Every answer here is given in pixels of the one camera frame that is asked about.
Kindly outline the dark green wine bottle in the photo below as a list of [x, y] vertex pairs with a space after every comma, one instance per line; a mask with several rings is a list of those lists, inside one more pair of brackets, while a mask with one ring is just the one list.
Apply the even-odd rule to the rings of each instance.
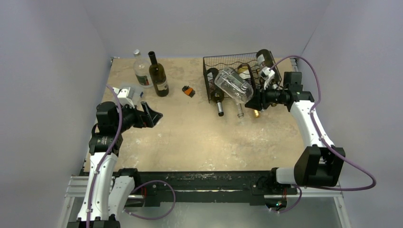
[[159, 97], [165, 97], [169, 94], [169, 86], [164, 67], [157, 61], [154, 51], [148, 52], [148, 56], [151, 61], [151, 65], [149, 66], [149, 74], [151, 76], [155, 92]]

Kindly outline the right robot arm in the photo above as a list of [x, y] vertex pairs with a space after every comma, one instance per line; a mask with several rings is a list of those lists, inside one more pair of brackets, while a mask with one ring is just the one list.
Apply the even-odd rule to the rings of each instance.
[[279, 193], [286, 184], [310, 187], [334, 187], [338, 182], [345, 157], [341, 147], [335, 147], [326, 136], [314, 108], [314, 98], [303, 89], [300, 72], [286, 72], [284, 85], [279, 86], [272, 70], [259, 73], [260, 86], [247, 108], [262, 111], [270, 105], [284, 105], [297, 122], [305, 149], [292, 168], [275, 168], [275, 176], [268, 178], [267, 188]]

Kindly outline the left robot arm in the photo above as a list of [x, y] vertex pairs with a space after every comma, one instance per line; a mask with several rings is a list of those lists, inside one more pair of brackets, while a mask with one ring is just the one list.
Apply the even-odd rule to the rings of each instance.
[[129, 194], [137, 194], [142, 182], [136, 168], [114, 175], [122, 133], [130, 128], [153, 128], [163, 117], [147, 102], [136, 106], [108, 101], [96, 108], [97, 124], [89, 141], [90, 170], [84, 200], [76, 221], [69, 228], [118, 228]]

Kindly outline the clear glass bottle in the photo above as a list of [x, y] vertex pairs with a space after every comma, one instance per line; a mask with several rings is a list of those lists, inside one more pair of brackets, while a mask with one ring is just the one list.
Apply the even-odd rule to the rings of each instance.
[[246, 104], [253, 98], [254, 89], [250, 83], [241, 78], [232, 67], [219, 71], [214, 79], [215, 85], [239, 104]]
[[153, 82], [149, 74], [149, 61], [142, 56], [140, 50], [138, 49], [133, 52], [133, 55], [135, 58], [133, 70], [139, 84], [146, 88], [152, 87]]

